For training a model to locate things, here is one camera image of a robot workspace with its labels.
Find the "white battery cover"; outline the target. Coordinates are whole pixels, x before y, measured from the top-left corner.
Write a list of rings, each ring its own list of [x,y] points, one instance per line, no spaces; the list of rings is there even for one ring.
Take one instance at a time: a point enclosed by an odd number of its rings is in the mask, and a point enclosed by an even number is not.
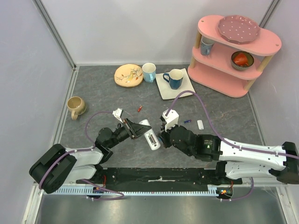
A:
[[[204,125],[203,125],[203,121],[202,120],[197,120],[197,125],[198,125],[198,129],[199,130],[203,130],[204,129]]]

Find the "light blue mug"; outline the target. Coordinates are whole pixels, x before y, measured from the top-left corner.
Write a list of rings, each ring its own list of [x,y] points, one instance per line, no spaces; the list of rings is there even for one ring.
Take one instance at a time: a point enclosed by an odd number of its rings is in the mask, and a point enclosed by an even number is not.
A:
[[[145,82],[152,83],[156,78],[156,66],[153,63],[145,63],[142,66],[143,79]]]

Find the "aluminium frame rail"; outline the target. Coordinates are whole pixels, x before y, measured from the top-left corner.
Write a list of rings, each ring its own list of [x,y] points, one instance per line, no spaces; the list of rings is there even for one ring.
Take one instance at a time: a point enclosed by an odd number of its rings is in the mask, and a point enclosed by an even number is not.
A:
[[[44,3],[42,0],[32,0],[36,8],[38,9],[39,13],[41,14],[44,22],[46,23],[47,27],[49,28],[53,38],[55,39],[56,43],[58,44],[59,48],[61,49],[65,59],[67,60],[68,64],[72,67],[73,70],[77,68],[76,63],[74,62],[72,56],[70,55],[59,31],[57,30],[53,20],[49,12],[47,11]]]

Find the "dark blue mug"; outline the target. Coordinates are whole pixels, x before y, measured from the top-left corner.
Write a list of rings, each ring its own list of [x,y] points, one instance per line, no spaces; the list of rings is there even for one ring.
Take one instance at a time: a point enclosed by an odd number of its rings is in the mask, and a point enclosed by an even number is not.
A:
[[[179,69],[172,69],[169,73],[163,74],[163,79],[168,82],[173,90],[177,90],[183,81],[184,73]]]

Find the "red cup in bowl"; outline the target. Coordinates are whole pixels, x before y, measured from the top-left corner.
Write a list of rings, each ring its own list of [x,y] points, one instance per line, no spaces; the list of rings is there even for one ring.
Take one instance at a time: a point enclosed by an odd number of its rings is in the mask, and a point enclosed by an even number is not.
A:
[[[247,67],[248,64],[248,59],[246,57],[246,55],[244,53],[238,53],[234,59],[233,62],[238,65],[238,66],[242,66],[242,67]]]

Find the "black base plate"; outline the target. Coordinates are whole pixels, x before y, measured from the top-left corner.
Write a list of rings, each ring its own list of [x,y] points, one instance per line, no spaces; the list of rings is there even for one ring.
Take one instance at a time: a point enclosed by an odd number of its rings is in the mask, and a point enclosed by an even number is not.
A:
[[[123,182],[199,182],[204,185],[241,185],[236,180],[204,168],[100,168],[88,179],[92,183],[120,184]]]

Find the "beige mug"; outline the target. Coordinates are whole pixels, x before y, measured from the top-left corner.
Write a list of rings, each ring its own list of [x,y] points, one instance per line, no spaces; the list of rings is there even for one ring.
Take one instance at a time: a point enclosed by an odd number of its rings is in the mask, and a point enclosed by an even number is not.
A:
[[[74,96],[68,99],[67,108],[71,113],[71,119],[76,120],[79,115],[85,113],[86,103],[81,97]]]

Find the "purple dotted plate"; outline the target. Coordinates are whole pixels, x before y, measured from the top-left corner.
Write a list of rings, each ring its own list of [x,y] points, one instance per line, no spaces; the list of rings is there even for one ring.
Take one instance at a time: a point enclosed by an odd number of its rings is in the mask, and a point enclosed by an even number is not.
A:
[[[260,33],[259,25],[252,19],[241,15],[229,15],[218,23],[220,36],[234,44],[253,42]]]

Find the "beige floral plate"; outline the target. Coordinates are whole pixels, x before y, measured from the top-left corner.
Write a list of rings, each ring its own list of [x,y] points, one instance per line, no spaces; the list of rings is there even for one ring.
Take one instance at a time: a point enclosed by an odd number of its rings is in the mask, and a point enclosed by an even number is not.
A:
[[[138,86],[143,81],[143,71],[136,64],[122,65],[115,71],[114,81],[122,87]]]

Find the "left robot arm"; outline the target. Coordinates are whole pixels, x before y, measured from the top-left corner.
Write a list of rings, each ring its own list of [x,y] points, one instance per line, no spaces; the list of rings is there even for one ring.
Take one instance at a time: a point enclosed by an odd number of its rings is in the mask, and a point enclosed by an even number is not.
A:
[[[32,165],[29,175],[47,194],[55,192],[63,184],[80,179],[99,183],[103,173],[96,166],[110,159],[113,154],[111,148],[128,138],[135,140],[149,130],[150,125],[124,119],[115,131],[108,127],[100,129],[91,147],[74,149],[55,144]]]

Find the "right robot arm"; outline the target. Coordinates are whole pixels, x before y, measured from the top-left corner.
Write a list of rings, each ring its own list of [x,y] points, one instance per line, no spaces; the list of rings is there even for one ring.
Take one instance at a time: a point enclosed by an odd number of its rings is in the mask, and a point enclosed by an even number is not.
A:
[[[175,147],[201,161],[216,161],[218,183],[247,177],[275,177],[285,184],[299,183],[299,156],[294,143],[260,146],[235,142],[211,134],[195,134],[175,125],[158,133],[165,148]]]

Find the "blue grey mug on shelf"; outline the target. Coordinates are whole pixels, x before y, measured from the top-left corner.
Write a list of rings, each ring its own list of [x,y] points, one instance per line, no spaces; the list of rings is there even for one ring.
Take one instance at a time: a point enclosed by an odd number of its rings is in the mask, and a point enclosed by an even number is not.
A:
[[[206,37],[202,37],[201,41],[200,41],[200,53],[203,56],[208,56],[211,53],[211,49],[214,45],[214,41],[206,38]]]

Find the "dark patterned bowl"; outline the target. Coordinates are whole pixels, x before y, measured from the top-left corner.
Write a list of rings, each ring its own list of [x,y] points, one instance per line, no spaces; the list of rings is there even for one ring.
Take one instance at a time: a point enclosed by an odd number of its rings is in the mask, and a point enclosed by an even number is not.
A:
[[[244,71],[254,64],[253,56],[245,51],[234,52],[231,56],[231,66],[238,71]]]

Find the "pink three-tier shelf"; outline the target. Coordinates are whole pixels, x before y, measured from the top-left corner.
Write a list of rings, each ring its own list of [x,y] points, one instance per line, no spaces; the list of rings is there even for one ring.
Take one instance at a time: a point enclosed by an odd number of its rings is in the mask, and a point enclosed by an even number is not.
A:
[[[273,32],[241,15],[208,15],[198,22],[190,79],[233,98],[247,94],[280,50]]]

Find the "white remote control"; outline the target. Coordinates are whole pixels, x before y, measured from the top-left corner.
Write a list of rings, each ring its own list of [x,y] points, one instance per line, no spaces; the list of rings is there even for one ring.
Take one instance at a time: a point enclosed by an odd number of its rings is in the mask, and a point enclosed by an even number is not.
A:
[[[161,144],[152,128],[144,134],[144,137],[152,151],[160,148]]]

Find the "black battery with orange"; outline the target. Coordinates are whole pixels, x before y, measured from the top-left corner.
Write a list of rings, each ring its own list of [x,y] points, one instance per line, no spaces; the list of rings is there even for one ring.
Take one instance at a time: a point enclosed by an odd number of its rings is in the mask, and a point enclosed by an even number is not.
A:
[[[153,145],[156,144],[155,138],[152,135],[149,135],[149,139]]]

